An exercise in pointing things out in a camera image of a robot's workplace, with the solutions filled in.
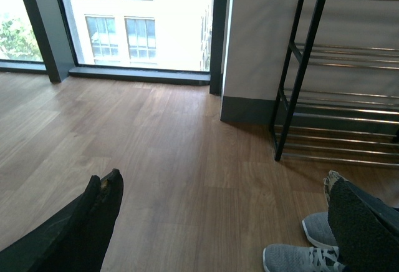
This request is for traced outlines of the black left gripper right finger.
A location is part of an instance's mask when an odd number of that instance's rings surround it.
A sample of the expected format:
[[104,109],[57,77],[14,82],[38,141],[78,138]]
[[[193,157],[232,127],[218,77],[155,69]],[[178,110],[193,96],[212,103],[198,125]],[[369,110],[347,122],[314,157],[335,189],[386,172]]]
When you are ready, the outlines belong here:
[[398,271],[398,209],[338,172],[324,179],[328,223],[350,271]]

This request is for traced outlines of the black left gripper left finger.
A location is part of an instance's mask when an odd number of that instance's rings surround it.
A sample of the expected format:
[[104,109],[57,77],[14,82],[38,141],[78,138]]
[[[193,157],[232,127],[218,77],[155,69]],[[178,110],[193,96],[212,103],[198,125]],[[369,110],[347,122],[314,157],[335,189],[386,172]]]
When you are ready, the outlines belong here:
[[119,170],[91,176],[83,194],[1,251],[1,271],[100,271],[122,197]]

